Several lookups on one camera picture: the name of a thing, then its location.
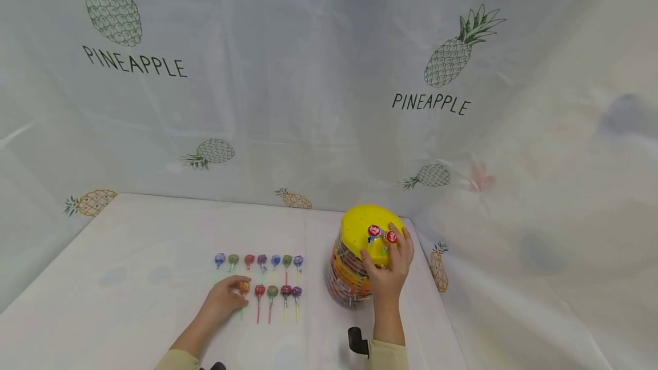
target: black clip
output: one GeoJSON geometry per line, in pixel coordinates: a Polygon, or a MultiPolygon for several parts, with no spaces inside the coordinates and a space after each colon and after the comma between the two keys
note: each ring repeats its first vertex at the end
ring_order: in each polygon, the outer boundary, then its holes
{"type": "Polygon", "coordinates": [[[219,361],[217,361],[217,362],[216,362],[216,363],[210,368],[210,370],[226,370],[226,366],[224,365],[224,363],[220,363],[219,361]]]}
{"type": "Polygon", "coordinates": [[[368,340],[363,340],[361,329],[359,327],[350,327],[347,330],[347,340],[350,342],[350,350],[358,354],[364,354],[370,357],[368,340]]]}

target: fabric backdrop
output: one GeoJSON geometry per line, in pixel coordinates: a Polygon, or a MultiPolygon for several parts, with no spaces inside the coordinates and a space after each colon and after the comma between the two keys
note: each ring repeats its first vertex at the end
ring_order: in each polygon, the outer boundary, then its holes
{"type": "Polygon", "coordinates": [[[0,310],[118,192],[371,202],[469,368],[649,369],[656,2],[0,0],[0,310]]]}

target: table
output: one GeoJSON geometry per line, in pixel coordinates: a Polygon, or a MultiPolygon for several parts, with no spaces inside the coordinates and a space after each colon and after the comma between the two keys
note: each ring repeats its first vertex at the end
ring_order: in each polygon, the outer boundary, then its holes
{"type": "MultiPolygon", "coordinates": [[[[360,369],[365,356],[347,347],[347,328],[358,326],[370,338],[372,306],[342,308],[324,284],[341,217],[336,211],[119,194],[0,315],[0,362],[7,369],[150,369],[198,311],[215,280],[217,252],[277,253],[305,258],[299,323],[294,302],[283,322],[279,297],[270,325],[263,298],[256,325],[251,293],[244,320],[234,315],[220,329],[202,365],[360,369]]],[[[465,370],[414,227],[403,222],[417,248],[401,299],[410,369],[465,370]]],[[[245,274],[244,264],[234,273],[245,274]]],[[[259,282],[257,266],[251,276],[259,282]]],[[[277,285],[283,280],[280,266],[277,285]]],[[[272,282],[270,271],[265,282],[272,282]]]]}

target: sleeve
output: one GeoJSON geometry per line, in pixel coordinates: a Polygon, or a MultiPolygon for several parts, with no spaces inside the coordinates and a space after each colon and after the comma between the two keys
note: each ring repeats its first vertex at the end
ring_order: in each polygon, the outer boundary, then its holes
{"type": "Polygon", "coordinates": [[[370,357],[366,370],[407,370],[407,348],[403,345],[369,340],[370,357]]]}
{"type": "Polygon", "coordinates": [[[183,352],[183,350],[169,350],[165,353],[163,358],[155,370],[198,370],[199,360],[197,360],[190,353],[183,352]]]}

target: pineapple print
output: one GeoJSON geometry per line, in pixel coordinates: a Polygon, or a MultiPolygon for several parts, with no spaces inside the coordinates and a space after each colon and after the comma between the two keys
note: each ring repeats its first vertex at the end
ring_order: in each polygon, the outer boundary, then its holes
{"type": "Polygon", "coordinates": [[[448,276],[446,270],[443,269],[442,254],[446,253],[448,248],[445,244],[438,242],[434,244],[432,250],[432,260],[430,262],[430,269],[432,270],[432,277],[434,284],[440,293],[445,293],[448,289],[448,276]]]}
{"type": "Polygon", "coordinates": [[[472,46],[484,42],[483,37],[495,34],[490,32],[490,28],[506,20],[494,19],[499,10],[485,14],[483,4],[477,13],[471,9],[468,19],[459,16],[459,36],[451,38],[434,51],[425,67],[425,81],[428,85],[441,87],[459,75],[471,58],[472,46]]]}
{"type": "Polygon", "coordinates": [[[142,40],[142,21],[133,0],[85,0],[91,23],[109,40],[133,47],[142,40]]]}
{"type": "Polygon", "coordinates": [[[313,207],[311,202],[302,194],[289,193],[286,188],[280,188],[275,193],[284,200],[287,207],[295,207],[295,209],[311,209],[313,207]]]}
{"type": "Polygon", "coordinates": [[[416,183],[423,184],[428,187],[446,186],[450,184],[449,170],[439,163],[433,165],[423,166],[417,175],[398,183],[399,187],[408,191],[414,188],[416,183]]]}
{"type": "Polygon", "coordinates": [[[208,170],[208,163],[228,162],[235,155],[230,144],[220,138],[211,138],[196,148],[196,154],[188,154],[182,160],[186,166],[208,170]]]}
{"type": "Polygon", "coordinates": [[[80,213],[95,218],[115,197],[117,197],[117,193],[105,188],[89,192],[81,198],[71,196],[66,199],[64,213],[69,217],[80,213]]]}

